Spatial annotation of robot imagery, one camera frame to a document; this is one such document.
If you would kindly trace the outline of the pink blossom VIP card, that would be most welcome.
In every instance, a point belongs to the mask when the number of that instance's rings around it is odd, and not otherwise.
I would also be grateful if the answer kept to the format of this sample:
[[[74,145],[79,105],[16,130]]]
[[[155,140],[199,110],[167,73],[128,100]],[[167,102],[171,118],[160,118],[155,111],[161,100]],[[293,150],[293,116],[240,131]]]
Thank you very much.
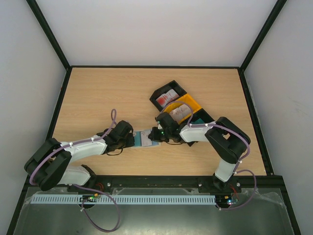
[[[153,145],[152,141],[148,137],[150,135],[150,133],[151,133],[151,130],[141,131],[141,141],[142,141],[143,147],[148,147],[148,146]]]

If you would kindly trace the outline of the teal VIP credit card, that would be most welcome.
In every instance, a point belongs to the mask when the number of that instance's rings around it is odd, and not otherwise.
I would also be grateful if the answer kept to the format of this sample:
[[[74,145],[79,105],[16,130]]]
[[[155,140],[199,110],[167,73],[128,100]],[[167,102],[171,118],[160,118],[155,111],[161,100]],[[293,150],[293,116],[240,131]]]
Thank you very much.
[[[134,135],[134,146],[141,147],[142,146],[141,131],[136,131],[133,133],[133,135]]]

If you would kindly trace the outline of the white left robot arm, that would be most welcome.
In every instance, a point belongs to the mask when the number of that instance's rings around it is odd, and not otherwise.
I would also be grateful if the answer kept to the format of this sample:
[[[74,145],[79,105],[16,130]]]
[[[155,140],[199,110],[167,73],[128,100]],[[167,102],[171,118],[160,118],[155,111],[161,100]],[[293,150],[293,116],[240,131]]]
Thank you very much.
[[[39,186],[42,191],[57,185],[84,186],[92,178],[93,171],[86,165],[71,164],[90,156],[133,147],[133,131],[133,127],[122,120],[115,127],[80,141],[59,142],[49,138],[24,165],[30,176],[29,183]]]

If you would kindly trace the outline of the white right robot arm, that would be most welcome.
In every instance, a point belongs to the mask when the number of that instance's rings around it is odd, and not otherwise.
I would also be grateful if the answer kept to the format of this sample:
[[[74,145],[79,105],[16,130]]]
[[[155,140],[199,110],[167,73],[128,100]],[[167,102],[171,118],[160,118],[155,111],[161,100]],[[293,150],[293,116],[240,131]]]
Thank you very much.
[[[214,173],[213,186],[223,192],[230,187],[230,178],[242,160],[250,154],[251,140],[240,128],[226,117],[209,123],[177,123],[170,114],[161,113],[156,117],[148,138],[156,142],[186,143],[209,142],[220,156],[220,163]]]

